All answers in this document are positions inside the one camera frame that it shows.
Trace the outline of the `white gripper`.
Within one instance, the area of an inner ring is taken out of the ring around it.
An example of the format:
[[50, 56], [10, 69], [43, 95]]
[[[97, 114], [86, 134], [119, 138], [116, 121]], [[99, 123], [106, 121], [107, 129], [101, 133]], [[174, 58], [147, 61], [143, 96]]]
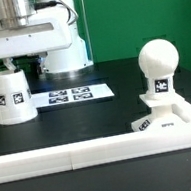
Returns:
[[68, 48], [72, 44], [64, 6], [34, 0], [0, 0], [0, 59], [10, 71], [12, 57]]

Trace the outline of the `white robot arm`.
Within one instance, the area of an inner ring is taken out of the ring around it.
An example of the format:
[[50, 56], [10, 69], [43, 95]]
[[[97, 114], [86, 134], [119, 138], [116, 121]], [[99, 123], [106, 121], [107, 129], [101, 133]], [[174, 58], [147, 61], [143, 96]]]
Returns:
[[0, 0], [0, 60], [17, 70], [17, 57], [37, 57], [38, 75], [75, 77], [93, 67], [78, 34], [74, 0]]

